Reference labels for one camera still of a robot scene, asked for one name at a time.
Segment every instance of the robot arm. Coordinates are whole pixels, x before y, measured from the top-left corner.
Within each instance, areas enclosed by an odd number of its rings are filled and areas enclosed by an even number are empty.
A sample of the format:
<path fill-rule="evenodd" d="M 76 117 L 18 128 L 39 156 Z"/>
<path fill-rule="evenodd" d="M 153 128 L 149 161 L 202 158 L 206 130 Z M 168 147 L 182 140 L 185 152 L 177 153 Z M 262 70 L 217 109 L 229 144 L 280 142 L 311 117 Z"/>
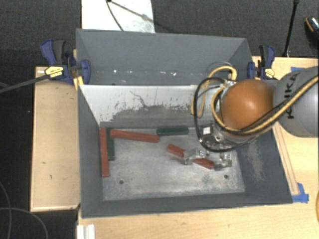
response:
<path fill-rule="evenodd" d="M 212 81 L 222 84 L 211 100 L 213 120 L 199 127 L 199 91 L 203 87 L 206 90 Z M 207 78 L 196 90 L 193 115 L 199 141 L 212 152 L 244 145 L 271 129 L 276 121 L 293 135 L 318 136 L 318 67 L 291 72 L 280 81 Z"/>

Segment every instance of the red stick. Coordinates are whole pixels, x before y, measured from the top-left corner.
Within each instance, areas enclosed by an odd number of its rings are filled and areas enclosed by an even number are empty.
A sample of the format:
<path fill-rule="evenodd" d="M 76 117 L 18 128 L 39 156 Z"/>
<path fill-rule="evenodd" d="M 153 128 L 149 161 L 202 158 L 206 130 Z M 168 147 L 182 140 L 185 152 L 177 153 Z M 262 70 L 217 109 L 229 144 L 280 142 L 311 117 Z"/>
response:
<path fill-rule="evenodd" d="M 101 173 L 102 177 L 109 176 L 109 157 L 106 139 L 106 128 L 100 128 Z"/>
<path fill-rule="evenodd" d="M 133 141 L 159 142 L 160 137 L 156 134 L 136 133 L 131 131 L 112 129 L 110 131 L 111 138 L 126 139 Z"/>

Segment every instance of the cable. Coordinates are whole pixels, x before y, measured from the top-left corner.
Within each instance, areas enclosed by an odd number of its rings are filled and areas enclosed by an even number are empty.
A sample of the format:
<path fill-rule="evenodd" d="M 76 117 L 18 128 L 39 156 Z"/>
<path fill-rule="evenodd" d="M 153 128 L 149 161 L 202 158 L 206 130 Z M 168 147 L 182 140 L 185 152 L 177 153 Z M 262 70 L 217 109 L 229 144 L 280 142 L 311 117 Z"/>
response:
<path fill-rule="evenodd" d="M 6 202 L 7 202 L 7 205 L 8 205 L 7 209 L 9 210 L 9 227 L 8 227 L 7 239 L 10 239 L 11 229 L 12 229 L 12 208 L 11 208 L 11 203 L 10 203 L 10 199 L 9 199 L 8 193 L 6 192 L 5 187 L 4 187 L 4 185 L 2 184 L 1 181 L 0 181 L 0 187 L 2 188 L 2 191 L 3 191 L 4 195 L 5 195 Z"/>
<path fill-rule="evenodd" d="M 106 5 L 107 5 L 107 7 L 108 7 L 108 9 L 109 9 L 109 11 L 110 11 L 110 14 L 111 14 L 113 20 L 114 20 L 115 23 L 116 23 L 116 25 L 120 28 L 121 31 L 124 32 L 123 28 L 121 27 L 121 25 L 119 24 L 119 22 L 118 22 L 117 19 L 115 18 L 114 14 L 113 14 L 113 12 L 112 12 L 112 10 L 111 10 L 111 8 L 110 8 L 110 5 L 109 5 L 108 0 L 105 0 L 105 2 L 106 2 Z"/>
<path fill-rule="evenodd" d="M 11 207 L 11 208 L 8 208 L 8 207 L 3 207 L 3 208 L 0 208 L 0 211 L 4 211 L 4 210 L 14 210 L 14 211 L 19 211 L 19 212 L 22 212 L 22 213 L 26 213 L 26 214 L 29 214 L 31 216 L 33 216 L 34 218 L 36 218 L 40 224 L 42 225 L 43 227 L 43 230 L 45 232 L 45 238 L 46 239 L 49 239 L 49 234 L 48 234 L 48 230 L 44 224 L 44 222 L 42 221 L 42 219 L 40 219 L 36 214 L 32 213 L 32 212 L 29 212 L 27 210 L 24 210 L 24 209 L 20 209 L 20 208 L 15 208 L 15 207 Z"/>
<path fill-rule="evenodd" d="M 231 66 L 220 66 L 216 69 L 214 69 L 213 71 L 211 71 L 211 73 L 208 75 L 208 78 L 212 77 L 215 73 L 217 73 L 218 71 L 222 71 L 222 70 L 230 70 L 231 72 L 231 77 L 230 79 L 232 81 L 235 81 L 236 78 L 237 78 L 237 71 L 235 68 L 231 67 Z M 200 107 L 200 110 L 197 114 L 198 117 L 201 117 L 203 112 L 204 112 L 204 105 L 205 105 L 205 97 L 206 97 L 206 91 L 207 91 L 207 87 L 209 84 L 213 83 L 215 80 L 212 80 L 210 82 L 205 82 L 205 84 L 203 84 L 203 88 L 204 88 L 204 95 L 203 95 L 203 101 L 201 103 L 201 107 Z M 194 102 L 194 99 L 192 100 L 192 104 L 191 104 L 191 114 L 194 115 L 194 110 L 193 110 L 193 102 Z"/>
<path fill-rule="evenodd" d="M 213 98 L 211 100 L 212 114 L 213 114 L 213 117 L 216 120 L 217 124 L 224 131 L 227 131 L 227 132 L 235 134 L 235 135 L 244 135 L 244 136 L 256 134 L 258 132 L 265 130 L 267 127 L 273 125 L 279 119 L 279 117 L 284 112 L 286 112 L 286 110 L 298 100 L 298 98 L 300 98 L 308 89 L 310 89 L 317 82 L 318 82 L 318 75 L 314 76 L 313 78 L 311 78 L 310 80 L 305 82 L 298 90 L 296 90 L 294 92 L 294 94 L 291 95 L 291 98 L 288 99 L 288 101 L 274 115 L 267 118 L 264 122 L 255 126 L 254 128 L 235 129 L 235 128 L 227 127 L 221 121 L 221 119 L 218 117 L 216 110 L 215 110 L 214 103 L 215 103 L 217 96 L 225 89 L 225 84 L 215 93 L 215 95 L 213 96 Z"/>
<path fill-rule="evenodd" d="M 246 144 L 248 144 L 251 140 L 253 139 L 248 139 L 246 142 L 243 142 L 241 144 L 238 144 L 234 147 L 231 147 L 231 148 L 227 148 L 227 149 L 213 149 L 213 148 L 210 148 L 209 146 L 206 145 L 206 143 L 202 140 L 202 134 L 199 130 L 199 126 L 198 126 L 198 115 L 197 115 L 197 99 L 198 99 L 198 92 L 199 90 L 202 88 L 202 86 L 208 82 L 208 81 L 219 81 L 220 83 L 223 83 L 223 80 L 221 78 L 217 78 L 217 77 L 210 77 L 210 78 L 206 78 L 204 80 L 202 80 L 200 82 L 200 84 L 197 86 L 196 88 L 196 91 L 195 91 L 195 95 L 194 95 L 194 101 L 193 101 L 193 105 L 192 105 L 192 108 L 193 108 L 193 111 L 194 111 L 194 114 L 193 114 L 193 117 L 194 117 L 194 124 L 195 124 L 195 130 L 196 130 L 196 134 L 197 134 L 197 137 L 199 139 L 199 142 L 200 144 L 207 150 L 209 151 L 212 151 L 212 152 L 228 152 L 228 151 L 232 151 L 232 150 L 235 150 L 241 146 L 244 146 Z"/>
<path fill-rule="evenodd" d="M 33 217 L 35 217 L 42 225 L 43 229 L 44 229 L 44 232 L 45 232 L 45 237 L 46 239 L 49 239 L 49 234 L 48 234 L 48 230 L 45 226 L 45 224 L 43 223 L 43 221 L 34 213 L 32 212 L 29 212 L 29 211 L 26 211 L 24 209 L 20 209 L 20 208 L 15 208 L 15 207 L 11 207 L 11 202 L 10 202 L 10 199 L 9 199 L 9 196 L 8 196 L 8 193 L 6 192 L 5 190 L 5 187 L 4 185 L 2 184 L 2 182 L 0 181 L 0 187 L 2 188 L 2 191 L 5 195 L 5 198 L 6 198 L 6 201 L 7 201 L 7 205 L 8 207 L 3 207 L 3 208 L 0 208 L 0 211 L 5 211 L 5 210 L 8 210 L 9 211 L 9 226 L 8 226 L 8 234 L 7 234 L 7 239 L 10 239 L 11 237 L 11 230 L 12 230 L 12 210 L 14 211 L 19 211 L 19 212 L 23 212 L 23 213 L 27 213 L 27 214 L 30 214 L 32 215 Z"/>

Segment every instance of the blue clamp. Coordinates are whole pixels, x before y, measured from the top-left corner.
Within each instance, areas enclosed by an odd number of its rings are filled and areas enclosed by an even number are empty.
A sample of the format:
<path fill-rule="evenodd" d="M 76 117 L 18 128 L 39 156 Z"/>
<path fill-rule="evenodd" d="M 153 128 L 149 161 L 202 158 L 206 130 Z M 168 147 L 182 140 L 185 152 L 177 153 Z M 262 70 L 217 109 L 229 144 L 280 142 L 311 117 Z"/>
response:
<path fill-rule="evenodd" d="M 42 56 L 48 61 L 50 66 L 59 65 L 63 68 L 63 72 L 59 76 L 55 76 L 54 78 L 50 78 L 50 80 L 59 80 L 66 82 L 68 84 L 73 84 L 74 76 L 71 74 L 71 71 L 78 70 L 79 67 L 76 66 L 76 60 L 73 57 L 71 52 L 64 53 L 64 40 L 46 40 L 40 46 Z M 88 60 L 81 60 L 81 69 L 83 82 L 84 84 L 88 84 L 91 77 L 91 68 Z"/>
<path fill-rule="evenodd" d="M 254 79 L 255 77 L 261 80 L 269 80 L 274 76 L 274 71 L 271 66 L 275 60 L 275 50 L 270 45 L 259 46 L 261 60 L 258 60 L 258 67 L 254 62 L 249 62 L 247 67 L 247 78 Z"/>
<path fill-rule="evenodd" d="M 308 203 L 309 201 L 309 194 L 305 194 L 304 187 L 301 183 L 297 182 L 299 188 L 299 195 L 292 195 L 291 198 L 293 199 L 294 203 Z"/>

